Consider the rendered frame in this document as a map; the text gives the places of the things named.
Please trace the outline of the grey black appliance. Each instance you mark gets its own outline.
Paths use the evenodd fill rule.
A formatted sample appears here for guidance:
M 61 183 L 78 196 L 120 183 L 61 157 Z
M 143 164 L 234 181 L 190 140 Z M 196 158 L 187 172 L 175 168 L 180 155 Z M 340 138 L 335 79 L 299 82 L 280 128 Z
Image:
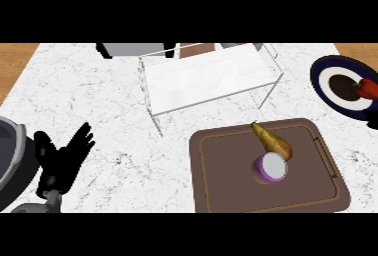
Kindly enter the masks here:
M 174 43 L 97 43 L 95 50 L 104 59 L 123 56 L 174 57 Z

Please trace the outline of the yellow-brown pear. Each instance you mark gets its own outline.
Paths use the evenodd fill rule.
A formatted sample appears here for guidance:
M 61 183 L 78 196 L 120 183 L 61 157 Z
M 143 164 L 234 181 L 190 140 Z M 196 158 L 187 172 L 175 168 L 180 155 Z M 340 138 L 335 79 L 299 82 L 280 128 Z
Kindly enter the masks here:
M 250 123 L 250 130 L 265 151 L 277 153 L 283 160 L 287 161 L 292 158 L 292 147 L 287 141 L 262 128 L 256 122 Z

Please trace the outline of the dark blue white plate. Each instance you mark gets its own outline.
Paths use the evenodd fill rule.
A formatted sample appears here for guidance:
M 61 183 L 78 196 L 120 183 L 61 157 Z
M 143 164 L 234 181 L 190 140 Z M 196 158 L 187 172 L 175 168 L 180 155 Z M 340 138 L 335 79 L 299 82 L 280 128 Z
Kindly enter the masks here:
M 323 56 L 311 64 L 311 85 L 329 107 L 355 120 L 378 121 L 378 100 L 364 99 L 354 92 L 352 84 L 361 79 L 378 84 L 378 71 L 349 57 Z

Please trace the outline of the purple can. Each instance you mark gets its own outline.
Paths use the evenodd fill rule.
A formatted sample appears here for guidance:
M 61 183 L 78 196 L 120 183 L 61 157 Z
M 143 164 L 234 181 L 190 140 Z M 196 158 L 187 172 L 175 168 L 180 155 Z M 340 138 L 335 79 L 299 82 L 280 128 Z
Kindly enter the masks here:
M 280 182 L 287 174 L 287 164 L 283 157 L 274 152 L 267 152 L 258 156 L 252 163 L 252 173 L 262 184 Z

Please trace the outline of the brown rectangular tray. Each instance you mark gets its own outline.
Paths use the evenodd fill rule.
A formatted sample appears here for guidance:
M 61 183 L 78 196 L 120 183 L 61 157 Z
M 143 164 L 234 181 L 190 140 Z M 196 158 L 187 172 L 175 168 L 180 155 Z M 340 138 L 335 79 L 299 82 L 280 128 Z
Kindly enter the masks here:
M 200 130 L 188 140 L 194 210 L 197 212 L 336 212 L 349 192 L 314 123 L 304 118 L 261 127 L 292 147 L 287 175 L 261 184 L 252 162 L 264 154 L 247 124 Z

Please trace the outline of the dark grey round pot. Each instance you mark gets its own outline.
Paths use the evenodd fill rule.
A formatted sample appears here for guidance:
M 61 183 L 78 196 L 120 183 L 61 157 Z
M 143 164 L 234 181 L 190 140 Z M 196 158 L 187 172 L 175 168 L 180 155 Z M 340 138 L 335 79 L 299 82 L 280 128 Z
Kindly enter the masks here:
M 0 116 L 0 212 L 8 207 L 36 174 L 33 140 L 23 124 Z

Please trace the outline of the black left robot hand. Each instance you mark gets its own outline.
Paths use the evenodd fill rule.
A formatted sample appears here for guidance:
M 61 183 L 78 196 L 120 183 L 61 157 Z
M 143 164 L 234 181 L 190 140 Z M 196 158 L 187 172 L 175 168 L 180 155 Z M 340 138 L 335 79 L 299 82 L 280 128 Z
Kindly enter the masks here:
M 47 198 L 47 193 L 56 190 L 60 195 L 66 194 L 94 146 L 89 125 L 84 123 L 78 128 L 66 146 L 56 149 L 51 139 L 44 131 L 33 133 L 35 158 L 42 168 L 36 196 Z

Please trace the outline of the red pepper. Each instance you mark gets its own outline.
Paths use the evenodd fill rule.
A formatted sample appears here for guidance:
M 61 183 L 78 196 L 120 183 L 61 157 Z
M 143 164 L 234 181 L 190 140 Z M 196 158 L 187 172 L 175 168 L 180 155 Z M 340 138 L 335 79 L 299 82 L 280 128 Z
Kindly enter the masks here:
M 378 100 L 378 84 L 369 80 L 361 79 L 352 84 L 355 94 L 370 100 Z

